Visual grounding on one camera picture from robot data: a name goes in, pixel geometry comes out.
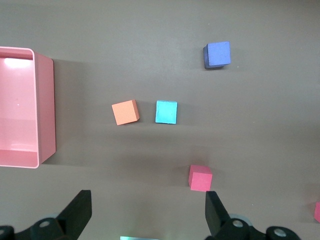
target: cyan cube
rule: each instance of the cyan cube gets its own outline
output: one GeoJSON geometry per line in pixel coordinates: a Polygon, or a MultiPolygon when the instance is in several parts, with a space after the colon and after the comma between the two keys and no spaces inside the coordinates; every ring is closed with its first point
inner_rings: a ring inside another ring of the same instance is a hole
{"type": "Polygon", "coordinates": [[[155,122],[158,124],[176,124],[177,123],[176,101],[156,101],[155,122]]]}

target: pink container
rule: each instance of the pink container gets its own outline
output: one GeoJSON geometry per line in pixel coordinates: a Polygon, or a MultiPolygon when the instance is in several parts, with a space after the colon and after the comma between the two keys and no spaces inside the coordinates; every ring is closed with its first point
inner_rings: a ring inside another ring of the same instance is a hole
{"type": "Polygon", "coordinates": [[[55,152],[53,60],[0,46],[0,166],[35,169],[55,152]]]}

